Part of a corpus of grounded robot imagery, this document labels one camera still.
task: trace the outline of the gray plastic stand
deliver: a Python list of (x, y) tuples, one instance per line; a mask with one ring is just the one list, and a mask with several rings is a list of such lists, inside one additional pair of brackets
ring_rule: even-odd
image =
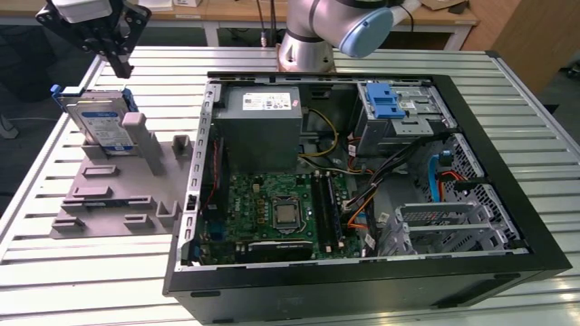
[(53, 238), (83, 238), (171, 233), (181, 217), (194, 151), (189, 136), (159, 143), (146, 128), (142, 113), (123, 120), (141, 156), (105, 155), (85, 146), (85, 159)]

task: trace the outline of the motherboard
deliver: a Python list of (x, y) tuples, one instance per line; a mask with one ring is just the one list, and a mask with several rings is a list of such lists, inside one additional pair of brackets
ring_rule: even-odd
[(342, 173), (231, 175), (227, 217), (206, 223), (206, 263), (359, 257), (357, 233), (343, 234), (347, 198)]

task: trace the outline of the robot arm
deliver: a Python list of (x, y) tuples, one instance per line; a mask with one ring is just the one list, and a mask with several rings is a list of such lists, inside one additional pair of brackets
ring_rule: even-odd
[[(333, 46), (354, 58), (369, 56), (385, 42), (393, 27), (407, 17), (387, 0), (293, 0), (287, 35), (279, 52), (286, 71), (330, 71)], [(419, 0), (406, 0), (410, 12)]]
[[(73, 45), (106, 59), (119, 78), (130, 78), (130, 55), (153, 12), (127, 0), (47, 0), (37, 20)], [(122, 35), (121, 20), (130, 26)]]

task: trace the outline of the wooden table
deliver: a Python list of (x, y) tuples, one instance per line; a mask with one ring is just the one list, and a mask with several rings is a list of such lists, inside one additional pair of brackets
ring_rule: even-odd
[[(277, 19), (279, 28), (286, 29), (287, 0), (277, 1)], [(261, 0), (267, 27), (271, 20), (271, 5), (269, 0)], [(2, 0), (0, 24), (37, 24), (35, 14), (46, 4), (46, 0)], [(481, 20), (470, 10), (457, 15), (447, 10), (431, 11), (421, 7), (414, 13), (415, 31), (430, 33), (450, 33), (445, 50), (459, 50), (470, 34), (473, 26)], [(199, 27), (206, 30), (209, 46), (219, 46), (218, 29), (221, 28), (261, 28), (261, 16), (255, 0), (205, 0), (194, 7), (174, 7), (170, 12), (155, 12), (150, 26), (158, 27)], [(411, 19), (406, 19), (394, 31), (411, 31)]]

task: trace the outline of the power supply label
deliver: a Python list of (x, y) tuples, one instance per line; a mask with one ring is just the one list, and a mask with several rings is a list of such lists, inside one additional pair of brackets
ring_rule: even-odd
[(83, 112), (82, 116), (85, 126), (106, 150), (129, 151), (134, 148), (118, 112)]
[(275, 111), (291, 110), (291, 94), (290, 93), (246, 93), (245, 94), (245, 110), (255, 111)]

